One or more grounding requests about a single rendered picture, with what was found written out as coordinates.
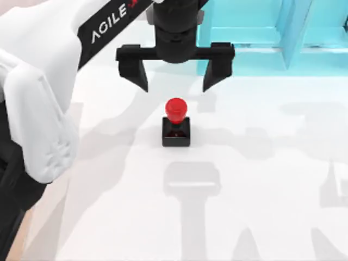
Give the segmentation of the light blue rack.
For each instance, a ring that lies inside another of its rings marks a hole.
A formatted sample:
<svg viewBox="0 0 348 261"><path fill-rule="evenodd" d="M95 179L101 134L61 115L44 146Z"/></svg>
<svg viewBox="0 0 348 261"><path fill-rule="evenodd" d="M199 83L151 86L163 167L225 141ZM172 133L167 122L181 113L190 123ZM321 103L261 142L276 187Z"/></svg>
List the light blue rack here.
<svg viewBox="0 0 348 261"><path fill-rule="evenodd" d="M209 0L197 44L231 42L236 76L348 77L348 0Z"/></svg>

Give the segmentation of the red and black stamp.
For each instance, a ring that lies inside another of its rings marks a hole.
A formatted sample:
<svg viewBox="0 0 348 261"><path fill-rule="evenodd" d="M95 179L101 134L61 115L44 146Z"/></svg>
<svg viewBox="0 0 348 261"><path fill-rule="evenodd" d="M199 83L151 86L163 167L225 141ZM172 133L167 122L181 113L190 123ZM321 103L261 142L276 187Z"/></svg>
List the red and black stamp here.
<svg viewBox="0 0 348 261"><path fill-rule="evenodd" d="M163 147L189 147L191 144L188 106L179 97L172 98L165 105L166 116L162 118L161 140Z"/></svg>

